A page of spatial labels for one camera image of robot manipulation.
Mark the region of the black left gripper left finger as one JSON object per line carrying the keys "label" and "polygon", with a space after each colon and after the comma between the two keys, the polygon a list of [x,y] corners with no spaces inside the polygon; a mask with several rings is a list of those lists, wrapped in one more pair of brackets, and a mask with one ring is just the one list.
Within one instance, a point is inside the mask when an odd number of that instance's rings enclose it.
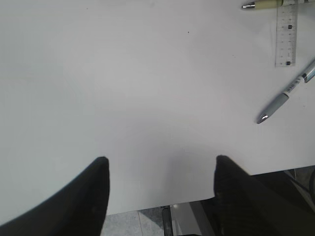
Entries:
{"label": "black left gripper left finger", "polygon": [[56,194],[1,225],[2,236],[99,236],[110,195],[109,160],[96,158]]}

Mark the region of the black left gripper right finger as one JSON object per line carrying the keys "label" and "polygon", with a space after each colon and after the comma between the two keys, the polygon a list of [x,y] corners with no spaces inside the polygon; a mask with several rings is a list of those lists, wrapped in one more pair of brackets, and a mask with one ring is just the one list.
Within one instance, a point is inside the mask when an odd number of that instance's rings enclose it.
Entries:
{"label": "black left gripper right finger", "polygon": [[282,172],[251,176],[216,159],[214,193],[225,236],[313,236],[315,213]]}

